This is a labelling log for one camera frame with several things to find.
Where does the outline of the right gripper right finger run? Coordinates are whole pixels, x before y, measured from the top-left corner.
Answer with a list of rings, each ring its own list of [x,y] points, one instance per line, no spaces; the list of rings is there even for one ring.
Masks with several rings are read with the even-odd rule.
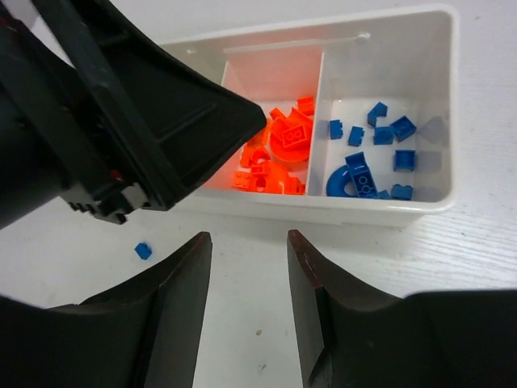
[[[304,386],[515,386],[513,289],[395,297],[331,262],[298,230],[287,248]]]

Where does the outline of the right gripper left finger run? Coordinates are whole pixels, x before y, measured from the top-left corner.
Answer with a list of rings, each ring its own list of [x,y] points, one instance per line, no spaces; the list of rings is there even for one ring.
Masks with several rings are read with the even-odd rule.
[[[211,260],[201,232],[79,304],[44,309],[3,297],[2,386],[192,386]]]

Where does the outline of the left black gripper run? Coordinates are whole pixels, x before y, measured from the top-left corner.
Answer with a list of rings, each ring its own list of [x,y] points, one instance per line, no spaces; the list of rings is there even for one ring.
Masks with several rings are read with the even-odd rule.
[[[66,59],[2,8],[2,226],[56,197],[118,225],[167,211],[265,127],[259,105],[172,57],[110,2],[34,6]]]

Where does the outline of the blue half-round lego piece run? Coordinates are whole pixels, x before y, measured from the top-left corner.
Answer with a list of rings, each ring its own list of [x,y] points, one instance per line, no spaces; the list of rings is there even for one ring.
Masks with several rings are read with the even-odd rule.
[[[348,170],[348,166],[343,165],[336,169],[328,178],[326,182],[326,195],[330,197],[358,198],[355,187],[352,187],[352,192],[347,190],[349,184],[353,184],[351,173]]]

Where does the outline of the small blue lego brick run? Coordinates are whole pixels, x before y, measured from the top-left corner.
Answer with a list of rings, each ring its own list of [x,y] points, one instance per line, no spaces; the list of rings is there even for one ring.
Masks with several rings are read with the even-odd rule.
[[[362,145],[363,138],[364,128],[359,126],[352,126],[347,143],[349,146],[359,147]]]

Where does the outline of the small blue lego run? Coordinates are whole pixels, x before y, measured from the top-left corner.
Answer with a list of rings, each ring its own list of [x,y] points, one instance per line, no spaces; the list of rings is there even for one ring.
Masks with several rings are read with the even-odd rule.
[[[343,123],[341,120],[329,121],[329,136],[331,140],[338,140],[343,137]]]

